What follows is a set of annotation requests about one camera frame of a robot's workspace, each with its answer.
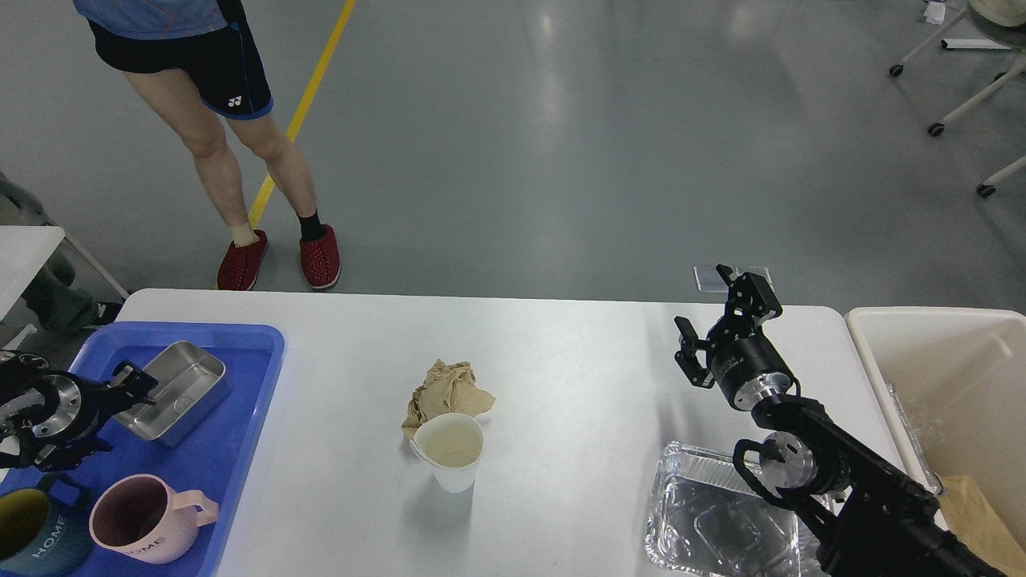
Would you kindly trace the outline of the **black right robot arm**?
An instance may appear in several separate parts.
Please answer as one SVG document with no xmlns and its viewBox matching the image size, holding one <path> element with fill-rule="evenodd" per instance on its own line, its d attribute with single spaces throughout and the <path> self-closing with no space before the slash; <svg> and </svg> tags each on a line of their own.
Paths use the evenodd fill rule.
<svg viewBox="0 0 1026 577">
<path fill-rule="evenodd" d="M 675 318 L 675 361 L 692 385 L 718 387 L 733 409 L 770 431 L 765 441 L 736 443 L 733 467 L 760 498 L 805 523 L 821 569 L 832 576 L 999 575 L 938 525 L 939 501 L 921 483 L 800 394 L 763 329 L 783 313 L 766 278 L 728 265 L 716 273 L 728 288 L 725 311 L 706 337 L 688 318 Z"/>
</svg>

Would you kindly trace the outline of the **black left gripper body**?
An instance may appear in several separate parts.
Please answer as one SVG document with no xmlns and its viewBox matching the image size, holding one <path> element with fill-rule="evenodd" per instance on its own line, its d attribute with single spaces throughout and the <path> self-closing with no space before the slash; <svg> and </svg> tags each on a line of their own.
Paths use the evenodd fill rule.
<svg viewBox="0 0 1026 577">
<path fill-rule="evenodd" d="M 73 438 L 96 432 L 113 416 L 105 402 L 105 385 L 70 373 L 48 373 L 34 384 L 42 403 L 30 405 L 16 415 L 18 466 L 48 472 L 48 456 L 55 448 L 48 439 L 67 434 Z"/>
</svg>

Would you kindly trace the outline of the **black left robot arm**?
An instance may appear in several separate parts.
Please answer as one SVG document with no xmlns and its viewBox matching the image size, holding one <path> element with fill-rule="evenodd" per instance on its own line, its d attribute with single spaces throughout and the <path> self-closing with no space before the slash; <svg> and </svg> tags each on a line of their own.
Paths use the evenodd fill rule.
<svg viewBox="0 0 1026 577">
<path fill-rule="evenodd" d="M 4 350 L 1 366 L 1 438 L 16 441 L 3 452 L 4 469 L 35 467 L 70 471 L 110 443 L 98 438 L 107 421 L 140 403 L 154 405 L 158 381 L 130 361 L 121 361 L 107 382 L 52 369 L 36 354 Z"/>
</svg>

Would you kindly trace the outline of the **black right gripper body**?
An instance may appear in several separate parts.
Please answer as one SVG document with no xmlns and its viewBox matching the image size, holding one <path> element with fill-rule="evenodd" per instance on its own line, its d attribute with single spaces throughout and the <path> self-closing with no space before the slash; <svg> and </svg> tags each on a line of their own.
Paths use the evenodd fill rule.
<svg viewBox="0 0 1026 577">
<path fill-rule="evenodd" d="M 753 410 L 762 399 L 799 388 L 765 330 L 751 319 L 721 319 L 708 339 L 708 369 L 735 410 Z"/>
</svg>

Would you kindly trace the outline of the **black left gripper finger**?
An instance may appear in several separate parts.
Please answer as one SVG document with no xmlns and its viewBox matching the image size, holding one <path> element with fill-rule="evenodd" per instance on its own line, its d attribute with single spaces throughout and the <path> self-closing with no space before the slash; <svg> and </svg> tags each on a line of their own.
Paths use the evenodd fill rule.
<svg viewBox="0 0 1026 577">
<path fill-rule="evenodd" d="M 48 471 L 70 471 L 81 466 L 82 462 L 96 453 L 112 452 L 113 446 L 98 438 L 95 431 L 84 436 L 73 438 L 67 434 L 56 435 L 48 439 L 48 445 L 55 448 L 48 456 Z"/>
<path fill-rule="evenodd" d="M 110 406 L 156 405 L 151 396 L 159 384 L 157 377 L 144 372 L 130 361 L 121 361 L 112 372 L 112 380 L 105 384 L 105 402 Z"/>
</svg>

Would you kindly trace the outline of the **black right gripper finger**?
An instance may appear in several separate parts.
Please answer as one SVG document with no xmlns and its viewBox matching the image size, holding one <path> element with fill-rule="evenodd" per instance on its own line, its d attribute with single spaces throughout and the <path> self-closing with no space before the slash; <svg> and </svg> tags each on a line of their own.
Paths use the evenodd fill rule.
<svg viewBox="0 0 1026 577">
<path fill-rule="evenodd" d="M 674 354 L 675 361 L 693 386 L 711 389 L 715 385 L 711 370 L 697 358 L 697 352 L 709 351 L 710 342 L 697 336 L 688 318 L 674 317 L 674 324 L 679 332 L 679 348 Z"/>
<path fill-rule="evenodd" d="M 723 317 L 757 328 L 783 314 L 783 306 L 764 276 L 736 273 L 728 265 L 716 266 L 716 272 L 728 288 Z"/>
</svg>

